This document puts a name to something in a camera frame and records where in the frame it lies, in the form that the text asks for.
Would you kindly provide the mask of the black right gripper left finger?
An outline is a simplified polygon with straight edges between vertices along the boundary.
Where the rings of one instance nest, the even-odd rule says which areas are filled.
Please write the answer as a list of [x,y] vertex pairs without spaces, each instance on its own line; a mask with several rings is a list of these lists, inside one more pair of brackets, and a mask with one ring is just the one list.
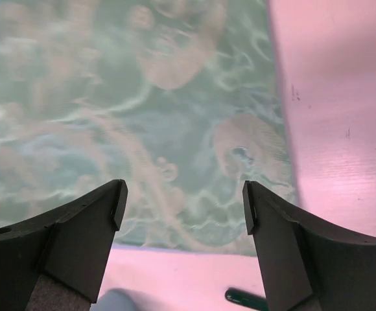
[[128,188],[114,179],[0,228],[0,310],[89,310],[97,302]]

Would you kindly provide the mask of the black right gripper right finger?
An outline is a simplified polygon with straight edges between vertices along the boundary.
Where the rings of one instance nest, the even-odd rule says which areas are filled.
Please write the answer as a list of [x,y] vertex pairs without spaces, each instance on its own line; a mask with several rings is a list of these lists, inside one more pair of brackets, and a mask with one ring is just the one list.
[[345,229],[256,181],[242,190],[270,310],[376,310],[376,237]]

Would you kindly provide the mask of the teal green cloth napkin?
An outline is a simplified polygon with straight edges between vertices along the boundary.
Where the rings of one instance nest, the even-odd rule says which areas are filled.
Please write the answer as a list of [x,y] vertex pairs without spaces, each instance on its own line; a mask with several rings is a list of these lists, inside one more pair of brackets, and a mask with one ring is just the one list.
[[265,1],[0,1],[0,227],[112,180],[118,244],[252,256],[295,200]]

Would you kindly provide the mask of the light blue ceramic mug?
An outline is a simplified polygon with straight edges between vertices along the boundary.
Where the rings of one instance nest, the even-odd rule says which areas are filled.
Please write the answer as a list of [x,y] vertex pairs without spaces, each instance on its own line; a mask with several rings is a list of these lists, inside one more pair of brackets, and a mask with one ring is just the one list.
[[122,289],[108,290],[90,308],[91,311],[139,311],[131,296]]

